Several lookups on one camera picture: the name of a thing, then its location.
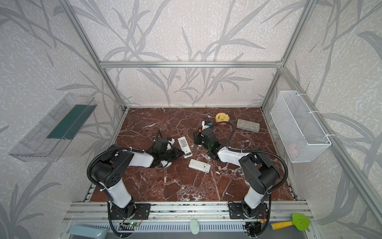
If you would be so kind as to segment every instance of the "patterned wallpaper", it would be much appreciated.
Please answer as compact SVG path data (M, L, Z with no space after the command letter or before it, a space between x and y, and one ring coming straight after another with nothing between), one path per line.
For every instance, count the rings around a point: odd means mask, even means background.
M89 185L89 159L106 147L122 110L56 1L0 1L0 237L48 239ZM67 93L98 105L54 163L9 151Z
M70 2L102 60L277 61L306 0ZM170 107L260 106L274 72L143 68L108 73L126 105Z
M381 0L317 4L286 64L380 195L381 13ZM289 89L281 79L265 109L279 152L285 149L269 112L276 92ZM311 163L288 166L323 238L382 238L382 229L330 149Z

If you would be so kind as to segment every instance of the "white wire mesh basket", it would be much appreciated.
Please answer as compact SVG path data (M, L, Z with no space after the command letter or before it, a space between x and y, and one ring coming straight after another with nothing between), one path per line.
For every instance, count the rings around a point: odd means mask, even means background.
M332 144L297 91L280 91L270 114L292 163L311 162Z

